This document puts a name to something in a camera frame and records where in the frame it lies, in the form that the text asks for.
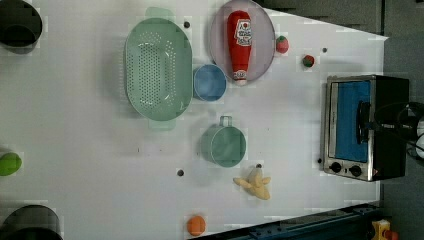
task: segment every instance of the gray floor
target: gray floor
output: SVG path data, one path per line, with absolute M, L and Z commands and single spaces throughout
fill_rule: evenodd
M 256 0 L 266 8 L 390 37 L 385 74 L 410 79 L 411 101 L 424 103 L 424 3 L 385 0 L 383 8 L 382 1 Z M 401 239 L 424 239 L 424 163 L 407 159 L 406 176 L 382 185 L 382 207 L 392 216 L 392 229 Z

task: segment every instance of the blue cloth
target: blue cloth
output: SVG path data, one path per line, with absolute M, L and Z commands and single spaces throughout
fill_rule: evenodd
M 368 143 L 356 139 L 356 115 L 359 101 L 370 102 L 370 82 L 339 83 L 338 88 L 336 158 L 367 162 Z

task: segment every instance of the green colander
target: green colander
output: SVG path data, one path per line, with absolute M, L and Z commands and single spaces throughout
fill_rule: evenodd
M 169 10 L 148 8 L 146 16 L 126 43 L 127 94 L 143 116 L 171 121 L 193 95 L 191 45 Z

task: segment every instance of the mint green mug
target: mint green mug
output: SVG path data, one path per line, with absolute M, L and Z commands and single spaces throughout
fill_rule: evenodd
M 220 124 L 206 131 L 202 138 L 202 153 L 208 161 L 226 168 L 234 167 L 243 159 L 246 139 L 232 126 L 231 117 L 221 116 Z

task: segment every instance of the black bowl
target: black bowl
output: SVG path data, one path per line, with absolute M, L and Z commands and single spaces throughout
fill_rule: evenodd
M 9 47 L 34 44 L 43 31 L 40 14 L 22 0 L 0 1 L 0 42 Z

